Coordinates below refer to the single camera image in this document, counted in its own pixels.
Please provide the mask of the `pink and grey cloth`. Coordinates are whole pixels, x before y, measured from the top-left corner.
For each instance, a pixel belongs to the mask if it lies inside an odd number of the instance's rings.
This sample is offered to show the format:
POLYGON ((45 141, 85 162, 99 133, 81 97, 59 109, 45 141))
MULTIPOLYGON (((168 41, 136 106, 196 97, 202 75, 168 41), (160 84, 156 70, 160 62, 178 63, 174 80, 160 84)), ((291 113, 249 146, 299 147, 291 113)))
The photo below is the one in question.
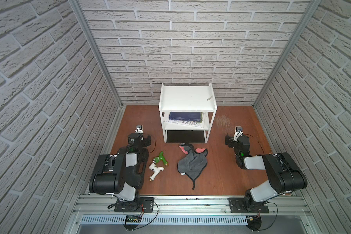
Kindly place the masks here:
POLYGON ((181 175, 186 175, 193 182, 192 190, 194 190, 196 179, 208 164, 206 159, 208 149, 195 148, 189 143, 181 143, 179 148, 186 156, 177 163, 177 170, 181 175))

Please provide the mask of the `white two-tier bookshelf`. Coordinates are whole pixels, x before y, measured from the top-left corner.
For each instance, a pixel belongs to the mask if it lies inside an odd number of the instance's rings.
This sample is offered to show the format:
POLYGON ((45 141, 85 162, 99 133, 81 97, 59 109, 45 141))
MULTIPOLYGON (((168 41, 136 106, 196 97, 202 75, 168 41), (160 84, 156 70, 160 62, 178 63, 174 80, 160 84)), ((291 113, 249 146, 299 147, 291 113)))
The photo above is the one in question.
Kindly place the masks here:
POLYGON ((161 84, 159 112, 166 143, 207 143, 217 111, 213 86, 169 86, 161 84), (169 119, 171 113, 190 112, 200 123, 180 124, 169 119))

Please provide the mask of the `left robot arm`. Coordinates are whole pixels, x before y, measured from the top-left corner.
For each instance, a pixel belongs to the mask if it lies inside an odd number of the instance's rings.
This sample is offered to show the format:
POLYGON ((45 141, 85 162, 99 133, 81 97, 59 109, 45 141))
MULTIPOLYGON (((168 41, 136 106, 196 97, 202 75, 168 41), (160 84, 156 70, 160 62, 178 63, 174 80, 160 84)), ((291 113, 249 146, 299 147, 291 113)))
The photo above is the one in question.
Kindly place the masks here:
POLYGON ((138 202, 150 145, 150 135, 131 133, 127 146, 117 153, 99 155, 89 181, 89 192, 112 195, 120 202, 138 202))

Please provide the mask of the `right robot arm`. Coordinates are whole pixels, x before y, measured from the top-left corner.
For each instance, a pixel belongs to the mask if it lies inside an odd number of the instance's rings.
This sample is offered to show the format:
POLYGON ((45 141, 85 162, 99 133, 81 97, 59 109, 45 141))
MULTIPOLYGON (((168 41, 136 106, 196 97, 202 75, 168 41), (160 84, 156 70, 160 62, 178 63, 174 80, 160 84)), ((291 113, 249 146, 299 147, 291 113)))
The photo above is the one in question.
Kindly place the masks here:
POLYGON ((233 148, 237 165, 243 170, 265 171, 267 180, 246 191, 246 206, 259 205, 281 194, 292 193, 308 186, 306 176, 288 153, 250 155, 249 137, 226 135, 225 144, 233 148))

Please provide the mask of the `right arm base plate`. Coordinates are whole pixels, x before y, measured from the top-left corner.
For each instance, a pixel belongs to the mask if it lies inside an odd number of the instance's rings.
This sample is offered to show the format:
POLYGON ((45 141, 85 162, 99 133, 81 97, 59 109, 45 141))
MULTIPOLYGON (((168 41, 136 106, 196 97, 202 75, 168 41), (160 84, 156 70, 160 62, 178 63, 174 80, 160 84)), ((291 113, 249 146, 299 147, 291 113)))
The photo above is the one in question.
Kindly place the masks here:
POLYGON ((255 202, 249 198, 228 198, 231 213, 269 213, 266 202, 255 202))

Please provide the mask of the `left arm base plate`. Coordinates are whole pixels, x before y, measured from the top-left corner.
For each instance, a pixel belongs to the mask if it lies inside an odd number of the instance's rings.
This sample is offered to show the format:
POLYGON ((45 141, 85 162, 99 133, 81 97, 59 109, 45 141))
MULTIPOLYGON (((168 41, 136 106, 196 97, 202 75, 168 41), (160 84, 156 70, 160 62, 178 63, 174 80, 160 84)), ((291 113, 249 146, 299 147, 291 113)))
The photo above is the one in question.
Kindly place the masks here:
POLYGON ((134 201, 119 201, 114 207, 116 213, 152 213, 153 197, 140 197, 134 201))

